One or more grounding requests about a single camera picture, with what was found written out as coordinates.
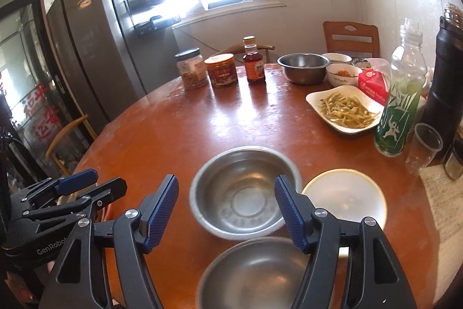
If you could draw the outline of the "person's left hand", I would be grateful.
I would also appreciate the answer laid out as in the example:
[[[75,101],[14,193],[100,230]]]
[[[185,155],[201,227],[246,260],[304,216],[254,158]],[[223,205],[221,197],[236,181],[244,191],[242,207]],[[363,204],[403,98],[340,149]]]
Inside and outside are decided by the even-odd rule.
[[[54,261],[54,260],[52,260],[52,261],[50,261],[50,262],[47,263],[46,268],[47,268],[47,272],[48,272],[49,274],[50,274],[51,271],[53,270],[54,264],[55,264],[55,261]]]

